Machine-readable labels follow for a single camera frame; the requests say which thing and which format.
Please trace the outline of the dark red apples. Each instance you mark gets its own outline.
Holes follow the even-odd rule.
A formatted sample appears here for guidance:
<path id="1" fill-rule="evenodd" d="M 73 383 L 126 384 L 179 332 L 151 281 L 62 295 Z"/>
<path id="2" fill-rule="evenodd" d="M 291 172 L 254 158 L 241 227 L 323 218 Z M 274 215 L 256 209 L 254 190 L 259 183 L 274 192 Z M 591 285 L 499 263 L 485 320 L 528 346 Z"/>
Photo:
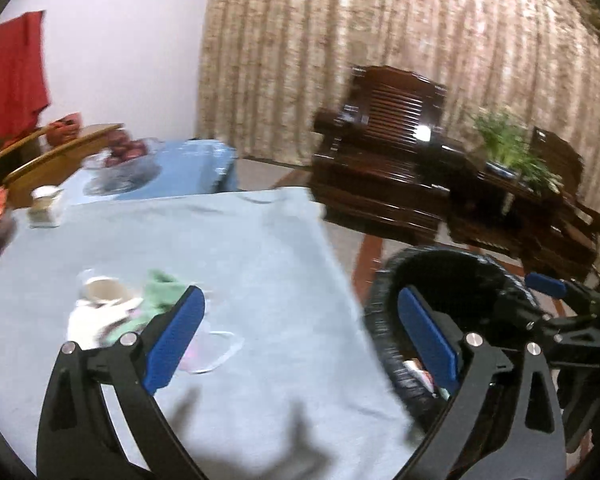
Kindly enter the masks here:
<path id="1" fill-rule="evenodd" d="M 143 140 L 133 140 L 125 130 L 118 129 L 107 134 L 109 155 L 105 160 L 106 167 L 114 167 L 145 156 L 148 148 Z"/>

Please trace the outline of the beige patterned curtain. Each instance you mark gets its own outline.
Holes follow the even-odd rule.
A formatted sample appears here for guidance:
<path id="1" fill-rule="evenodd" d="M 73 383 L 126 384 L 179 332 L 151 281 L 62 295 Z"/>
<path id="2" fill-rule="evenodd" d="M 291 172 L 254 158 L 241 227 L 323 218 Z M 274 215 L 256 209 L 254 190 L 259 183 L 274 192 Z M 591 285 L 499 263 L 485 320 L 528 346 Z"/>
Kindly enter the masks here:
<path id="1" fill-rule="evenodd" d="M 478 107 L 558 133 L 600 211 L 600 0 L 208 0 L 196 131 L 306 164 L 315 112 L 339 105 L 363 65 L 443 84 L 443 123 L 460 140 Z"/>

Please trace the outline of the black lined trash bin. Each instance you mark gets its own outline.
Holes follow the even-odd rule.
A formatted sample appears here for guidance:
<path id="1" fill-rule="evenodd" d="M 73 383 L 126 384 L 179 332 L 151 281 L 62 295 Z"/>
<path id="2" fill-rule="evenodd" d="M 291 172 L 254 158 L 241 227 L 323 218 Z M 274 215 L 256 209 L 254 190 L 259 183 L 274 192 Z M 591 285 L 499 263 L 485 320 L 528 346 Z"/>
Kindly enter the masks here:
<path id="1" fill-rule="evenodd" d="M 412 247 L 389 258 L 375 273 L 364 306 L 364 324 L 379 362 L 405 411 L 428 431 L 445 402 L 430 393 L 403 362 L 417 356 L 398 315 L 399 292 L 415 287 L 432 310 L 449 315 L 464 333 L 515 350 L 527 325 L 545 312 L 532 292 L 494 259 L 464 250 Z"/>

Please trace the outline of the light blue table cloth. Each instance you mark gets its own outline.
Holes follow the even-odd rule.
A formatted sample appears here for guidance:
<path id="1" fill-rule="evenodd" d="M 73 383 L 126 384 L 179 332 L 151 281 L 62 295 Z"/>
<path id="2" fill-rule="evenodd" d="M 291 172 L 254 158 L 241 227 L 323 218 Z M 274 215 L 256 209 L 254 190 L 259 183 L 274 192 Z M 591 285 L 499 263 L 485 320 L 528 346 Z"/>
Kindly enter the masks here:
<path id="1" fill-rule="evenodd" d="M 70 205 L 104 200 L 150 200 L 151 198 L 234 192 L 238 189 L 234 148 L 217 140 L 162 141 L 157 160 L 160 174 L 141 188 L 114 195 L 86 195 L 90 180 L 81 168 L 60 187 Z"/>

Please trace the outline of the glass fruit bowl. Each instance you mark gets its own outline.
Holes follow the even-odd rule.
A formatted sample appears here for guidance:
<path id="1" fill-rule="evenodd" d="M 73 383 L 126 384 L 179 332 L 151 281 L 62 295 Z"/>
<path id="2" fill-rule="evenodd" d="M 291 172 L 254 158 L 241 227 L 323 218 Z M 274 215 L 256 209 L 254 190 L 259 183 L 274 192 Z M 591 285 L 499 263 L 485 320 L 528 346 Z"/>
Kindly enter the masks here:
<path id="1" fill-rule="evenodd" d="M 82 160 L 82 168 L 90 176 L 84 188 L 86 195 L 114 195 L 141 188 L 160 174 L 161 167 L 157 156 L 164 148 L 158 139 L 142 140 L 145 154 L 139 155 L 132 148 L 132 157 L 116 157 L 110 148 L 87 156 Z"/>

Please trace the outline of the red cloth drape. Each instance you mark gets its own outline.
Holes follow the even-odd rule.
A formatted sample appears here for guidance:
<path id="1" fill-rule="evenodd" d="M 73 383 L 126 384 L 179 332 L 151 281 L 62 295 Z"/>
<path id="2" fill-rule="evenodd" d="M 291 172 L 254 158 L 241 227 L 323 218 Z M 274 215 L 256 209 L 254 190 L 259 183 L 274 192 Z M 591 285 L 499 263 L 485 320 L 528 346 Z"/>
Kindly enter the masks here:
<path id="1" fill-rule="evenodd" d="M 43 63 L 42 11 L 0 24 L 0 140 L 31 132 L 50 105 Z"/>

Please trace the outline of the blue white paper cup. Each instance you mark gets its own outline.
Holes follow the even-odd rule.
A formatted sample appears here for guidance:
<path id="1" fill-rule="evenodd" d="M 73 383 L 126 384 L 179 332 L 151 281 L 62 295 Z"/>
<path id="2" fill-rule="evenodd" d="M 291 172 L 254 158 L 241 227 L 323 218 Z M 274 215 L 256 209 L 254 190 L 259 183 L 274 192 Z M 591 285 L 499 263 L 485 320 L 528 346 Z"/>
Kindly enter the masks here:
<path id="1" fill-rule="evenodd" d="M 128 310 L 137 308 L 142 296 L 122 281 L 112 276 L 95 274 L 82 280 L 76 304 L 81 307 L 104 308 L 122 306 Z"/>

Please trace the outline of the grey-blue table cloth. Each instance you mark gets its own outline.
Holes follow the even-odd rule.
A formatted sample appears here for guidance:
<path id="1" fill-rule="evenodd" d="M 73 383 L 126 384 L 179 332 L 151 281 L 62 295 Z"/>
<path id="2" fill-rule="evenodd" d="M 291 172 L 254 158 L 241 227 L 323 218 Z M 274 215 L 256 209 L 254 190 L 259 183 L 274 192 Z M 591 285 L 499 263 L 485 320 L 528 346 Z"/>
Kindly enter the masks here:
<path id="1" fill-rule="evenodd" d="M 44 393 L 81 278 L 199 286 L 206 321 L 242 340 L 212 372 L 175 374 L 166 419 L 212 479 L 390 479 L 413 423 L 378 363 L 350 280 L 301 188 L 23 212 L 0 257 L 0 430 L 35 462 Z"/>

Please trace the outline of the green cloth glove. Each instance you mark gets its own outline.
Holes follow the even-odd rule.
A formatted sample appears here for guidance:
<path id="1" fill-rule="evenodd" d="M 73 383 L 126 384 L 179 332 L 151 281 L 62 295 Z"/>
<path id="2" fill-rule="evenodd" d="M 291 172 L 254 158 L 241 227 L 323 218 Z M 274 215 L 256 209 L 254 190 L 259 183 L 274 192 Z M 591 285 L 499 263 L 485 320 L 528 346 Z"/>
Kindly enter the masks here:
<path id="1" fill-rule="evenodd" d="M 100 338 L 102 346 L 114 344 L 123 334 L 140 333 L 145 326 L 157 315 L 168 312 L 180 300 L 188 284 L 160 270 L 151 270 L 140 294 L 140 305 L 131 310 L 128 315 L 105 330 Z"/>

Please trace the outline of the red ornament bowl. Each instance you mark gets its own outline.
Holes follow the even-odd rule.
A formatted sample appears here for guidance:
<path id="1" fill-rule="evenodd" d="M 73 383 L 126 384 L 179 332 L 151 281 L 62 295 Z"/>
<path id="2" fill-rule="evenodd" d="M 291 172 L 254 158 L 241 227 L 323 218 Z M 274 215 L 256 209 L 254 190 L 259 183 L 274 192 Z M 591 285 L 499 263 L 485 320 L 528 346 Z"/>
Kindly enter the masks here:
<path id="1" fill-rule="evenodd" d="M 51 148 L 76 140 L 82 128 L 80 113 L 72 113 L 63 118 L 50 122 L 45 133 L 46 143 Z"/>

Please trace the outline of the white tissue box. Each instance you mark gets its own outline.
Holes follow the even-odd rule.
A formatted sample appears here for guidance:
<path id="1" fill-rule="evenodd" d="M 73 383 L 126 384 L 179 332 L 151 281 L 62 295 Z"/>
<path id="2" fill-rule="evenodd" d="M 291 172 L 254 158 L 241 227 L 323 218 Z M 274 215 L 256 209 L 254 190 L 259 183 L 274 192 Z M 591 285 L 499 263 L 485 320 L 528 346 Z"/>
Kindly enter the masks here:
<path id="1" fill-rule="evenodd" d="M 57 228 L 65 213 L 65 192 L 57 185 L 42 185 L 31 192 L 28 219 L 32 228 Z"/>

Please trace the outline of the green potted plant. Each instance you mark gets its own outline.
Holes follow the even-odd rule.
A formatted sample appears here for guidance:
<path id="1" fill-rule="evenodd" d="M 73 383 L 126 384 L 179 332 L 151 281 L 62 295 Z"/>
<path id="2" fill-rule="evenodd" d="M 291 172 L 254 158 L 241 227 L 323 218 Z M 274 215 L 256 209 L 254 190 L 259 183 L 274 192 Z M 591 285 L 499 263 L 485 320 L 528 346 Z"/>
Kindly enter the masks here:
<path id="1" fill-rule="evenodd" d="M 515 179 L 535 194 L 559 194 L 562 178 L 546 162 L 532 153 L 527 126 L 507 108 L 477 108 L 471 115 L 472 125 L 481 136 L 486 162 L 513 174 Z"/>

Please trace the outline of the pink face mask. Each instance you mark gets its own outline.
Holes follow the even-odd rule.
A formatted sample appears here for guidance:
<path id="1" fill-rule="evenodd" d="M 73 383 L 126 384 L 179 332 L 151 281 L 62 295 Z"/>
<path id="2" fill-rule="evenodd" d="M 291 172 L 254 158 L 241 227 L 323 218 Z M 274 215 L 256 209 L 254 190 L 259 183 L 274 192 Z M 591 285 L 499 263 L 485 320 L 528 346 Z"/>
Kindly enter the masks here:
<path id="1" fill-rule="evenodd" d="M 215 330 L 205 315 L 178 364 L 178 370 L 192 375 L 211 373 L 243 346 L 242 336 L 229 330 Z"/>

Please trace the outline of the white plastic bag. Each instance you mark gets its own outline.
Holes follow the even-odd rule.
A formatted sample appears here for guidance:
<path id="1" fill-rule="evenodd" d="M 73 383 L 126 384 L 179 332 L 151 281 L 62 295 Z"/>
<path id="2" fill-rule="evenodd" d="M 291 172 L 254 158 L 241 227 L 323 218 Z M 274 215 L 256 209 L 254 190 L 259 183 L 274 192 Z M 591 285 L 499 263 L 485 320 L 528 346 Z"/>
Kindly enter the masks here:
<path id="1" fill-rule="evenodd" d="M 68 317 L 66 341 L 77 344 L 82 350 L 99 348 L 106 336 L 127 321 L 143 299 L 132 297 L 116 299 L 104 304 L 78 299 Z"/>

